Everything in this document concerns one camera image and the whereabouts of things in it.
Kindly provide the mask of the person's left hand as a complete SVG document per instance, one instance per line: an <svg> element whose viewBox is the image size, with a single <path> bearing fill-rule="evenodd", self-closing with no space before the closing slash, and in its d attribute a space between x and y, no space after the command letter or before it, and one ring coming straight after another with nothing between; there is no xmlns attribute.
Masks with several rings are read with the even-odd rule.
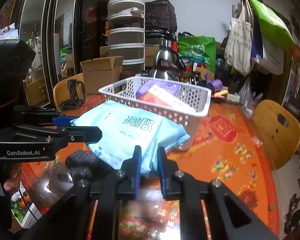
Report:
<svg viewBox="0 0 300 240"><path fill-rule="evenodd" d="M8 177L3 188L9 193L16 193L20 187L21 163L9 163L7 165Z"/></svg>

